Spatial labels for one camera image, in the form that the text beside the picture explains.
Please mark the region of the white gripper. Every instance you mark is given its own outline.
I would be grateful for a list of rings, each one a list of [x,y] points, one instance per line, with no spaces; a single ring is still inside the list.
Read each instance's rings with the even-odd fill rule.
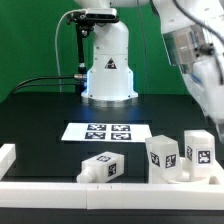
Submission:
[[[214,123],[224,144],[224,69],[216,57],[180,66],[187,90]]]

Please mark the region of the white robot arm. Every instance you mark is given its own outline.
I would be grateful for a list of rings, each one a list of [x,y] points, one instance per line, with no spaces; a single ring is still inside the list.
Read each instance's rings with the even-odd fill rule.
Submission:
[[[160,19],[169,63],[179,68],[187,90],[216,126],[224,143],[224,8],[220,0],[74,0],[94,34],[93,64],[82,98],[100,106],[132,101],[129,31],[117,10],[148,5]]]

